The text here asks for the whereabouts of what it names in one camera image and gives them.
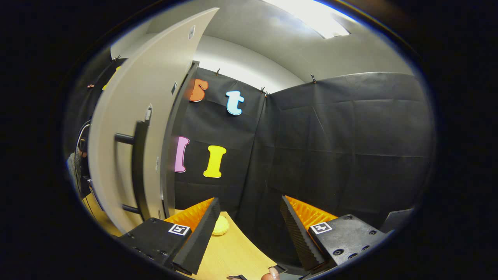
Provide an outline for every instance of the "orange foam pad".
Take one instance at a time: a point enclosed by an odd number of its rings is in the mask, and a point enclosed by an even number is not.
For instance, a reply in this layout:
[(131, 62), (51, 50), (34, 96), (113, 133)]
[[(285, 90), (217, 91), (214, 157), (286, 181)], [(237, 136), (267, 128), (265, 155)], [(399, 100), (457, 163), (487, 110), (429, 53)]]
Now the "orange foam pad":
[(306, 230), (308, 230), (312, 225), (337, 219), (337, 216), (327, 213), (322, 209), (316, 208), (315, 206), (309, 205), (308, 203), (304, 203), (290, 196), (285, 196), (285, 198), (289, 201), (290, 205), (294, 209), (294, 212), (296, 212), (299, 220)]
[(208, 209), (213, 199), (215, 198), (212, 197), (208, 200), (197, 203), (196, 205), (191, 206), (183, 210), (182, 212), (167, 218), (165, 221), (177, 225), (190, 227), (192, 232), (194, 232), (195, 228), (201, 221), (202, 217), (204, 216), (204, 213)]

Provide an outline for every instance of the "hand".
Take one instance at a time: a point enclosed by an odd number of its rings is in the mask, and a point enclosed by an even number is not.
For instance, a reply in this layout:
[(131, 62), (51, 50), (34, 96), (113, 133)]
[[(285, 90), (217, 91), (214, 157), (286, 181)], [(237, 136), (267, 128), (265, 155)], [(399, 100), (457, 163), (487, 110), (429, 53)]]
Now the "hand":
[(270, 273), (267, 273), (261, 277), (261, 280), (280, 280), (280, 275), (276, 268), (269, 268)]
[(87, 152), (81, 152), (80, 149), (78, 149), (78, 154), (80, 157), (87, 157)]

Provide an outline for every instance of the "yellow sponge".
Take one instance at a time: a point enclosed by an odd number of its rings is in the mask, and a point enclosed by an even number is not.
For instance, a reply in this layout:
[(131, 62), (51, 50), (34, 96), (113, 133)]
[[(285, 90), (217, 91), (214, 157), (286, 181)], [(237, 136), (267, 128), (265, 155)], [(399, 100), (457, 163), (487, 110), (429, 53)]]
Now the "yellow sponge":
[(223, 235), (228, 231), (229, 225), (225, 217), (220, 215), (216, 221), (215, 228), (213, 230), (213, 235)]

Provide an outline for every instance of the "ceiling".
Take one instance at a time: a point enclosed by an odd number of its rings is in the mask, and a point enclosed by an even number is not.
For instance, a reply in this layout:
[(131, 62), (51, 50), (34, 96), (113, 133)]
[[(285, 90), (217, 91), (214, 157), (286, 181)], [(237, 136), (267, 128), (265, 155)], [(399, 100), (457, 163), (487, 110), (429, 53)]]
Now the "ceiling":
[(324, 39), (301, 20), (261, 0), (192, 0), (154, 17), (147, 33), (158, 33), (206, 9), (219, 7), (205, 35), (251, 49), (305, 82), (361, 72), (413, 74), (380, 35), (334, 16), (351, 34)]

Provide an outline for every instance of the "pink letter i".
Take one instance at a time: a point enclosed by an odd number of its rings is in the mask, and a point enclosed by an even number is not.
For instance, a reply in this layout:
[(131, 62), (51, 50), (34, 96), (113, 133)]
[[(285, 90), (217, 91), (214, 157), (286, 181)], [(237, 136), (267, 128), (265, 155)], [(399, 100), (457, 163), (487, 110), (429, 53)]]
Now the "pink letter i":
[(186, 137), (178, 137), (178, 147), (176, 148), (176, 161), (175, 161), (175, 172), (183, 173), (185, 172), (185, 167), (183, 166), (183, 155), (185, 154), (185, 148), (187, 147), (190, 140)]

